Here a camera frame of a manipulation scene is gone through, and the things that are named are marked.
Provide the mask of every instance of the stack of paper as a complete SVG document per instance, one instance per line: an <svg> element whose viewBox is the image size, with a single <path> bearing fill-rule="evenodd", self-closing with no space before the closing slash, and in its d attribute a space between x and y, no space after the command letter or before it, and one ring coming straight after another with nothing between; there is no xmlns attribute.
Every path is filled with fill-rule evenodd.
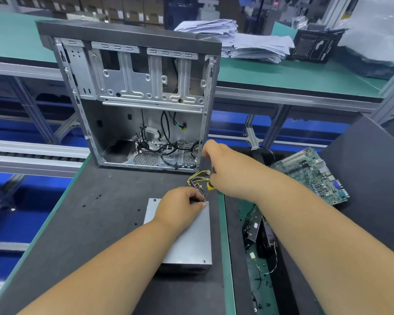
<svg viewBox="0 0 394 315"><path fill-rule="evenodd" d="M237 33L230 57L280 63L282 58L290 54L290 48L294 48L294 43L290 36Z"/></svg>
<svg viewBox="0 0 394 315"><path fill-rule="evenodd" d="M184 21L175 28L175 31L216 36L222 42L222 57L228 57L234 44L235 34L238 32L238 25L236 21L226 19Z"/></svg>

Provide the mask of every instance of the hand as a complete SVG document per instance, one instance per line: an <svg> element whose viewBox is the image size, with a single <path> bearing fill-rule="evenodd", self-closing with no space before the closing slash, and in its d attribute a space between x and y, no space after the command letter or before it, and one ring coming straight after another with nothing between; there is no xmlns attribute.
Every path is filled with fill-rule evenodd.
<svg viewBox="0 0 394 315"><path fill-rule="evenodd" d="M210 156L216 171L210 175L210 182L217 190L228 196L257 202L261 194L258 187L268 167L214 140L205 143L202 156Z"/></svg>
<svg viewBox="0 0 394 315"><path fill-rule="evenodd" d="M200 202L190 204L190 198ZM206 206L203 200L203 195L193 187L172 189L159 202L153 220L168 225L178 236Z"/></svg>

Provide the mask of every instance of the green circuit board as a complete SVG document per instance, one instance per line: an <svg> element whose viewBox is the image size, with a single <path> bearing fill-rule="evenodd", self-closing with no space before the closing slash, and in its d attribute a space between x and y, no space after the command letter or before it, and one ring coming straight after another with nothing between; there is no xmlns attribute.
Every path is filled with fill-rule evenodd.
<svg viewBox="0 0 394 315"><path fill-rule="evenodd" d="M327 168L326 163L313 148L306 148L270 166L309 188L331 205L349 199L343 188Z"/></svg>

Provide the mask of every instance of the black box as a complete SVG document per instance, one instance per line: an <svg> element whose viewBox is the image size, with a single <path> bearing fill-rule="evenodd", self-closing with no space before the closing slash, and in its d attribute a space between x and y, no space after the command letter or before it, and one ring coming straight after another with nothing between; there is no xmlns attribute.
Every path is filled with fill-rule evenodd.
<svg viewBox="0 0 394 315"><path fill-rule="evenodd" d="M291 49L287 59L327 63L342 35L342 32L298 30L293 40L295 48Z"/></svg>

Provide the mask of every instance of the screwdriver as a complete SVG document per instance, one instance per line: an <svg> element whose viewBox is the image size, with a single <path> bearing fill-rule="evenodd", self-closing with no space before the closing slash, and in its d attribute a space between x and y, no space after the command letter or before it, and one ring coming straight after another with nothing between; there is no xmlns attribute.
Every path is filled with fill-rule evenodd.
<svg viewBox="0 0 394 315"><path fill-rule="evenodd" d="M214 167L212 167L212 170L210 171L210 174L213 174L213 173L216 173L216 170L215 170L215 168ZM207 194L206 194L206 196L204 197L204 202L206 201L206 199L207 199L207 197L209 196L209 193L210 193L210 191L212 191L212 190L215 190L216 188L215 187L213 187L213 185L210 183L210 181L208 181L207 182Z"/></svg>

